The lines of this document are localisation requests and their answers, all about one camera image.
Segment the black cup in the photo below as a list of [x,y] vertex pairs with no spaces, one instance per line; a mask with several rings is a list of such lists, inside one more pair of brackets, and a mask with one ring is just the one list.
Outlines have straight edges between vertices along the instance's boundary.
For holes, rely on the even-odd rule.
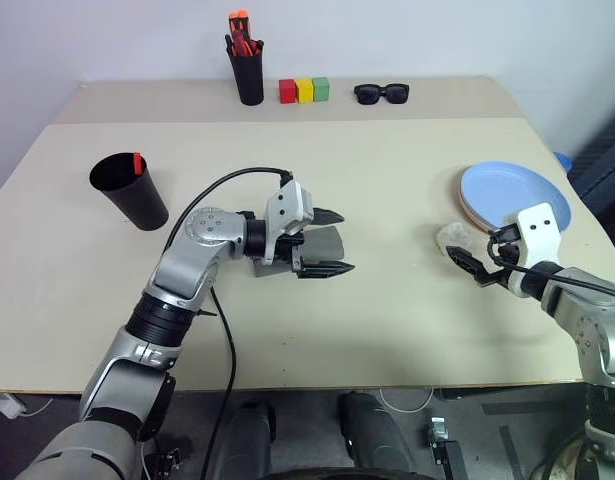
[[240,101],[245,105],[258,105],[263,101],[263,52],[251,57],[236,57],[227,50],[234,70]]
[[92,168],[89,182],[101,191],[141,230],[156,230],[167,223],[169,213],[151,180],[141,156],[142,173],[134,169],[133,153],[117,153]]

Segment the blue plate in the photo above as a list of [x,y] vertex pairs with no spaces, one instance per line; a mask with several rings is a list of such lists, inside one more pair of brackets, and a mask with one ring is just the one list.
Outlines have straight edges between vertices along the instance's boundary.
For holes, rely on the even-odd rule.
[[490,228],[500,228],[506,216],[545,202],[554,209],[561,232],[571,222],[562,193],[546,178],[513,163],[485,162],[467,169],[460,193],[465,206]]

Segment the red block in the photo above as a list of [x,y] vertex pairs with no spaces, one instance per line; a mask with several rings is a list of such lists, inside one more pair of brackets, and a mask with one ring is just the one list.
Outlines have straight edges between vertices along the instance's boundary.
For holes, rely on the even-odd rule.
[[278,80],[280,103],[296,102],[296,84],[293,80]]

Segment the yellow block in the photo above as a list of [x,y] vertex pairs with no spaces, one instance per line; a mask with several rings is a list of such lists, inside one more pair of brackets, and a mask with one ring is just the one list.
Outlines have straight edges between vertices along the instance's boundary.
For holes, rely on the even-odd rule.
[[310,103],[314,101],[314,84],[311,78],[300,78],[296,80],[298,89],[298,103]]

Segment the white wall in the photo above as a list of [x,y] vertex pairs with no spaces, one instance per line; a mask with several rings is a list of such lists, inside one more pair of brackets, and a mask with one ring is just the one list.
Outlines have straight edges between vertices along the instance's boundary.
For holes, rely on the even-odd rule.
[[491,75],[568,154],[615,108],[615,0],[0,0],[0,186],[79,81],[229,76],[238,8],[271,77]]

